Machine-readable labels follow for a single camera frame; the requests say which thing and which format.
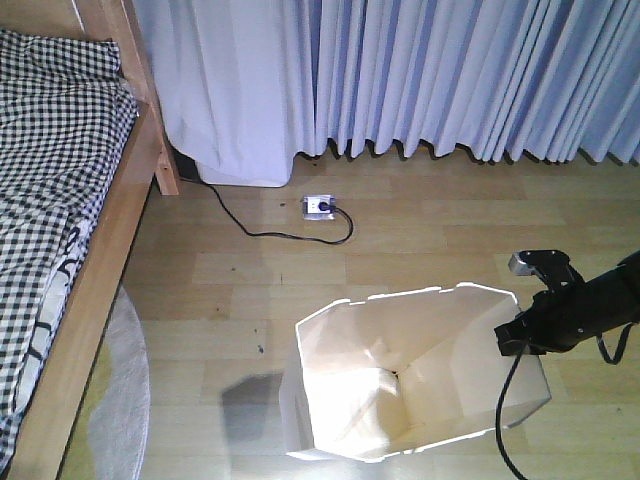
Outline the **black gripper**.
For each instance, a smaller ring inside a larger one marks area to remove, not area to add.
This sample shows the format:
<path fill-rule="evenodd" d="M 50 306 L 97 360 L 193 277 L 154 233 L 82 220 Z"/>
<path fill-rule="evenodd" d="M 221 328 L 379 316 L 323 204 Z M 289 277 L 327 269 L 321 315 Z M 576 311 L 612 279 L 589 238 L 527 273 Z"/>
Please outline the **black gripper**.
<path fill-rule="evenodd" d="M 529 309 L 494 328 L 503 356 L 525 349 L 532 355 L 564 353 L 589 337 L 588 330 L 565 310 L 559 296 L 539 292 Z"/>

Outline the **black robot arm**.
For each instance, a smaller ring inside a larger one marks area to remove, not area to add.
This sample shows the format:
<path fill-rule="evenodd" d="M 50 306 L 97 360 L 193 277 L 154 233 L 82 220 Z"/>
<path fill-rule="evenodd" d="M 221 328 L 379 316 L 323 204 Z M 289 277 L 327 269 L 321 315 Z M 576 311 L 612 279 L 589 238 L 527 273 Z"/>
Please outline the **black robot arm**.
<path fill-rule="evenodd" d="M 639 321 L 638 253 L 589 281 L 560 250 L 516 252 L 509 269 L 516 275 L 537 276 L 546 289 L 533 296 L 529 309 L 495 328 L 504 356 L 523 346 L 533 355 L 564 353 L 584 340 Z"/>

